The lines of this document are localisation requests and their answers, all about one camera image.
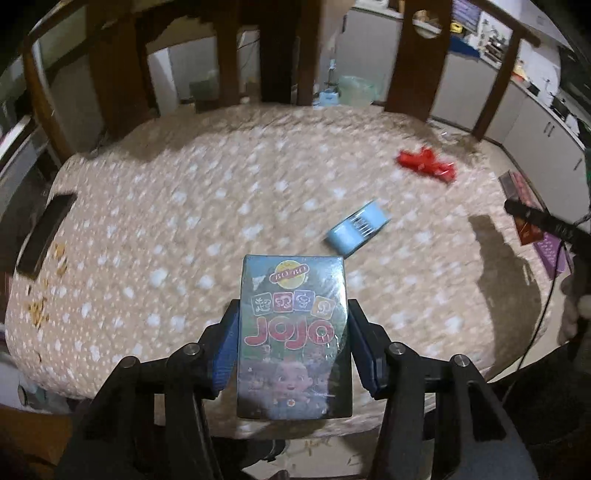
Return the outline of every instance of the cartoon baby face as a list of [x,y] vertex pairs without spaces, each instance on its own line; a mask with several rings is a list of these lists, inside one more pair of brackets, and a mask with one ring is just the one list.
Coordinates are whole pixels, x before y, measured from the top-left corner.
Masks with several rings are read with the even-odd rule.
[[312,385],[312,379],[303,363],[282,361],[273,377],[273,390],[283,394],[299,393]]
[[329,376],[330,376],[330,372],[326,372],[326,373],[322,373],[322,374],[318,375],[318,378],[316,378],[316,382],[315,382],[316,386],[318,386],[322,390],[328,390]]

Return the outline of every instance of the circular hole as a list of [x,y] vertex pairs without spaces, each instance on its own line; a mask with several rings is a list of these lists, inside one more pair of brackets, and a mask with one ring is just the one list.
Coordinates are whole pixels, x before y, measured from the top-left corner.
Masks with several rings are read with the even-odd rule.
[[436,13],[429,10],[417,10],[413,15],[416,32],[423,38],[434,38],[441,33],[441,24]]

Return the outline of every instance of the blue gripper pad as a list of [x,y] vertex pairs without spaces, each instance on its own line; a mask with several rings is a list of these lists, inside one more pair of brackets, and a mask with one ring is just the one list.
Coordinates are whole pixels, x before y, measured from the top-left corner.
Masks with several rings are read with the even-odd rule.
[[199,344],[210,356],[212,390],[219,393],[228,384],[238,357],[240,300],[232,300],[222,320],[205,328]]

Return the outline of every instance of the white cabinet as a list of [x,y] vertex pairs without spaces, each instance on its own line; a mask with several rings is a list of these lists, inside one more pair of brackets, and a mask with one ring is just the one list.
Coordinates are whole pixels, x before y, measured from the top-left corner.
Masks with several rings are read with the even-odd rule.
[[589,191],[583,151],[531,98],[525,99],[504,146],[552,214],[575,222],[587,213]]
[[509,82],[499,109],[492,118],[485,136],[501,144],[505,142],[526,98],[527,94],[521,88],[515,83]]
[[485,62],[448,53],[431,115],[471,130],[495,77],[496,70]]

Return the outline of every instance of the crumbs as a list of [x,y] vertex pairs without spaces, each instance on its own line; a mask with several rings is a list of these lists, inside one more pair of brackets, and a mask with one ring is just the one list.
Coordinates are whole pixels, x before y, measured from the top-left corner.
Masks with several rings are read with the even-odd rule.
[[39,330],[43,322],[49,320],[49,314],[43,312],[47,298],[43,297],[41,300],[25,303],[25,308],[31,315],[33,325]]
[[[53,258],[57,260],[57,269],[56,274],[58,277],[62,278],[66,273],[68,264],[67,264],[67,257],[66,257],[66,244],[56,244],[53,248]],[[43,291],[47,291],[49,288],[49,279],[43,278],[41,279],[41,288]],[[32,285],[27,285],[27,297],[31,295],[33,290]],[[25,302],[25,308],[29,315],[31,316],[31,320],[33,321],[33,325],[37,330],[41,328],[44,322],[49,321],[49,314],[45,312],[45,306],[47,302],[47,297],[42,296],[41,300],[33,300]]]

